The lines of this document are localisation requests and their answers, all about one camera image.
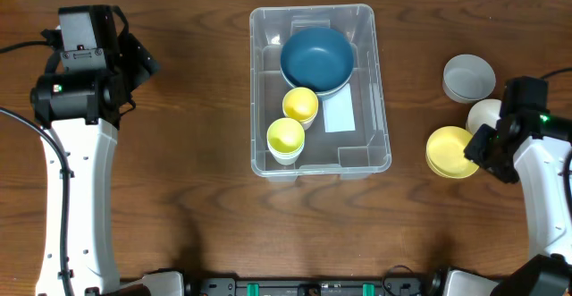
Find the grey small bowl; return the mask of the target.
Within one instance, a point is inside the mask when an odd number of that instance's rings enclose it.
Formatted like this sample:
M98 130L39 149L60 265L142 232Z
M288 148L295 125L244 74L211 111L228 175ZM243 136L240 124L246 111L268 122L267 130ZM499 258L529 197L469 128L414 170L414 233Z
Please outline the grey small bowl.
M455 102L470 104L490 96L496 86L492 67L476 55L456 55L444 66L442 87Z

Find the pink plastic cup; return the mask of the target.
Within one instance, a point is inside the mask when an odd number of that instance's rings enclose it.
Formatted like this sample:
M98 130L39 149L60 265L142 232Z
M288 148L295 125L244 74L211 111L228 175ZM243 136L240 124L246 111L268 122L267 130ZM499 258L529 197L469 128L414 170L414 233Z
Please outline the pink plastic cup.
M316 114L314 114L312 117L308 117L306 120L300 121L299 123L302 125L304 130L307 130L312 125L315 118Z

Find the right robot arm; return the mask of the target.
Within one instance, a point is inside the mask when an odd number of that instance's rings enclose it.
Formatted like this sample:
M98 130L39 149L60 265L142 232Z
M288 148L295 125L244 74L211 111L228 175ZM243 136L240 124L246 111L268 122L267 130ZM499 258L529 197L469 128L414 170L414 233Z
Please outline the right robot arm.
M466 157L524 192L529 259L500 280L449 267L430 295L569 295L571 293L571 122L547 113L506 115L480 127Z

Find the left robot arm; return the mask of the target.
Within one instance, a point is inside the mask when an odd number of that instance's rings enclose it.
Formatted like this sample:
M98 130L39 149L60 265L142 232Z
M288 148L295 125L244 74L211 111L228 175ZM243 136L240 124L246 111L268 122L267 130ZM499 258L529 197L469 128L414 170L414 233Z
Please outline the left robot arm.
M111 178L122 106L159 69L111 5L63 7L45 31L55 52L30 92L47 174L46 242L37 295L182 295L181 272L123 283L114 260Z

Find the dark blue bowl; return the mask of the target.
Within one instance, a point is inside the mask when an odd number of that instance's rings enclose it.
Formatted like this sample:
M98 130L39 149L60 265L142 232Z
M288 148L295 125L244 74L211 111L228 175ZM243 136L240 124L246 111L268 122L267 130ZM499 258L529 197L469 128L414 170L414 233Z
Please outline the dark blue bowl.
M332 89L331 91L328 92L316 92L316 96L321 99L321 100L326 100L327 98L331 98L331 97L335 97L338 94L340 94L344 89L346 89L349 86L349 84L340 86L337 89Z
M354 55L342 33L324 27L301 30L283 45L281 70L299 86L313 91L338 87L352 73Z

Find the cream large bowl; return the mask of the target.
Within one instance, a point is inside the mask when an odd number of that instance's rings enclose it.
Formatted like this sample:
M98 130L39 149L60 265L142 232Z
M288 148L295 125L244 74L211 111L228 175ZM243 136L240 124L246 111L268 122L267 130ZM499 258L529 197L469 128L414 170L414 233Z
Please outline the cream large bowl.
M283 77L283 79L285 80L285 82L290 86L290 88L292 88L292 89L297 88L297 87L305 87L305 88L308 88L307 86L299 86L299 85L295 84L293 81L290 81L290 80L287 78L285 72L282 71L282 70L281 70L281 74L282 74L282 77ZM342 84L340 84L338 87L335 87L335 88L333 88L333 89L337 89L337 88L339 88L340 86L349 84L349 81L350 81L352 75L353 75L353 72L350 74L350 76L349 76L344 82L342 82Z

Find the white plastic cup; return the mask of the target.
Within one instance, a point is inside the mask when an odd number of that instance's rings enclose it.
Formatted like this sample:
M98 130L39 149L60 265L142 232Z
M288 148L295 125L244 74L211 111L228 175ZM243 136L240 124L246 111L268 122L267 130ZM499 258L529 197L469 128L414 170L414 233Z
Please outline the white plastic cup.
M273 156L273 158L280 165L293 165L298 160L299 156L294 156L293 158L279 158L278 156Z

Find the yellow cup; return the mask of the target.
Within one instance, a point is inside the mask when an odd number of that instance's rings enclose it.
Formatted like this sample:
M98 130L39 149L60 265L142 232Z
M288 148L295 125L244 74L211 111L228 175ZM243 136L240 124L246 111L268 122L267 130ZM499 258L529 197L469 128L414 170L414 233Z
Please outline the yellow cup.
M282 154L289 154L302 147L305 130L298 121L283 117L270 124L266 139L270 148Z
M318 107L319 100L316 93L304 87L291 89L282 100L284 115L299 122L314 118Z

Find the light blue cup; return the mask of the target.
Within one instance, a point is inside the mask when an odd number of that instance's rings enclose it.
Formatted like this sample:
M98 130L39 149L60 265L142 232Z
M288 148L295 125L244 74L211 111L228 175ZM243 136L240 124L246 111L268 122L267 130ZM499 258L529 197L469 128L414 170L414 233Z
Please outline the light blue cup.
M277 149L275 149L273 147L269 147L269 150L272 153L272 155L278 156L279 158L293 158L294 156L299 156L300 153L303 151L303 149L304 149L304 146L300 146L299 148L297 148L294 151L283 153L283 152L278 151Z

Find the yellow small bowl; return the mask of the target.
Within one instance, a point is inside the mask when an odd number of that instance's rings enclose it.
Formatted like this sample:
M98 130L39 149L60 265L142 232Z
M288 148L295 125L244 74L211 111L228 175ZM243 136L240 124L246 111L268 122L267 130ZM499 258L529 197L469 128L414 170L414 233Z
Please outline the yellow small bowl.
M434 131L427 140L425 159L438 175L464 179L473 175L479 166L465 158L464 149L473 135L457 126L445 126Z

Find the white small bowl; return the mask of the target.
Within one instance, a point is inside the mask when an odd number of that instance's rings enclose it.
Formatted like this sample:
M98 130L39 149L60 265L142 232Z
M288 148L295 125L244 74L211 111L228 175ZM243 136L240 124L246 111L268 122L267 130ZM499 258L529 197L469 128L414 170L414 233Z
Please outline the white small bowl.
M501 101L499 99L484 99L472 106L469 111L466 130L475 134L482 124L487 124L493 129L500 119Z

